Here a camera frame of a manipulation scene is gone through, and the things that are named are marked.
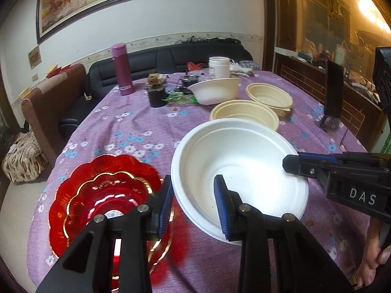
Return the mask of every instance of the screw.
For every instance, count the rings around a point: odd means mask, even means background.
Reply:
[[[104,221],[104,215],[101,215],[101,214],[96,215],[96,216],[94,217],[94,221],[95,221],[96,223],[101,223],[102,221]]]
[[[149,209],[149,206],[146,205],[146,204],[143,204],[143,205],[140,205],[140,206],[137,207],[137,210],[139,212],[146,212],[148,209]]]
[[[283,216],[283,218],[287,221],[287,222],[292,222],[292,221],[295,221],[296,217],[293,215],[293,214],[285,214]]]
[[[249,204],[240,204],[239,205],[239,210],[242,212],[250,211],[251,206]]]

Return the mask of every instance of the thermos lid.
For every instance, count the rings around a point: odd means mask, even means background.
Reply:
[[[126,44],[125,43],[114,44],[111,47],[111,53],[113,54],[114,57],[127,54]]]

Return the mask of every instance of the person's hand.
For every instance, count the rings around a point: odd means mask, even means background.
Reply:
[[[379,237],[367,239],[361,264],[357,270],[357,286],[370,285],[376,276],[376,268],[379,266],[378,257],[381,249],[379,247]]]
[[[376,276],[376,268],[380,264],[386,264],[391,254],[391,246],[381,250],[379,245],[379,232],[381,223],[375,218],[371,218],[368,231],[367,241],[364,247],[361,264],[357,270],[357,286],[370,285]]]

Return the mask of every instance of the red plastic bag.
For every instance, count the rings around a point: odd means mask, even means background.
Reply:
[[[202,64],[194,64],[194,63],[192,63],[192,62],[187,63],[187,70],[188,70],[188,71],[202,70],[202,69],[204,69],[204,68],[202,67]]]

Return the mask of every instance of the purple thermos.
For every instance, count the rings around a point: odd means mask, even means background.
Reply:
[[[118,86],[120,87],[121,95],[129,95],[134,93],[134,86],[132,83],[132,75],[130,73],[130,66],[128,61],[128,54],[126,53],[125,43],[115,44],[111,47],[113,54],[113,61],[115,72],[117,74]]]

